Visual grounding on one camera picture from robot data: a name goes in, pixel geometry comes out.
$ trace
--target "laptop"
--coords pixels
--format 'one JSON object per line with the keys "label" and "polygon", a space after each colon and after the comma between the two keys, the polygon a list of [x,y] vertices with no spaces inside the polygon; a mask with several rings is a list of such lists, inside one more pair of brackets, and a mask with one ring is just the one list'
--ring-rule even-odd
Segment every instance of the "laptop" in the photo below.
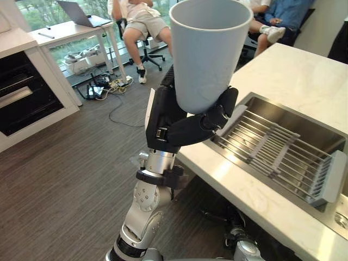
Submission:
{"label": "laptop", "polygon": [[64,12],[74,21],[75,24],[88,27],[98,27],[111,22],[96,15],[87,16],[76,2],[57,1]]}

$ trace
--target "white sneaker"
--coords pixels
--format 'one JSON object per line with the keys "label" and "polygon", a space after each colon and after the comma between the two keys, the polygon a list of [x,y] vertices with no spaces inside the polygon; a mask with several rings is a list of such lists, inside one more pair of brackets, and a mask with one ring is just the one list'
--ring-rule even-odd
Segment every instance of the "white sneaker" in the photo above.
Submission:
{"label": "white sneaker", "polygon": [[263,33],[267,35],[268,42],[274,44],[284,36],[285,27],[271,26],[270,28],[267,28],[265,31],[263,31]]}
{"label": "white sneaker", "polygon": [[144,68],[143,70],[136,68],[136,72],[139,74],[139,83],[144,84],[146,83],[146,75],[147,71]]}

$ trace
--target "sink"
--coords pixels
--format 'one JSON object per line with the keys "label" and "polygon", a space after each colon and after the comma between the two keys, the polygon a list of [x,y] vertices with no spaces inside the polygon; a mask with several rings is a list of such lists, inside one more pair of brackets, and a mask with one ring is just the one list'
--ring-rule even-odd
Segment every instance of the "sink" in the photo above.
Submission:
{"label": "sink", "polygon": [[250,93],[204,143],[348,240],[348,134]]}

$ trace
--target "metal wire rack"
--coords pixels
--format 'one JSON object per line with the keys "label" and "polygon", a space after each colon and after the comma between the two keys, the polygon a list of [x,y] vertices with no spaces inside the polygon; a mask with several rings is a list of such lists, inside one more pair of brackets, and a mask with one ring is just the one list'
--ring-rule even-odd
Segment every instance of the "metal wire rack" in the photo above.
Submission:
{"label": "metal wire rack", "polygon": [[308,203],[322,203],[332,156],[299,134],[246,109],[215,143]]}

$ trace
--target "white cup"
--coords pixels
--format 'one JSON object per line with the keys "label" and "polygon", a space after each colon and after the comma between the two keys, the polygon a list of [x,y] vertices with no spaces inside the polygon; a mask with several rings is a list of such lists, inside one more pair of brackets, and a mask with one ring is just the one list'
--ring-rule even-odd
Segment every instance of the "white cup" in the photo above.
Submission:
{"label": "white cup", "polygon": [[202,113],[227,89],[253,13],[235,0],[185,0],[169,15],[177,102]]}

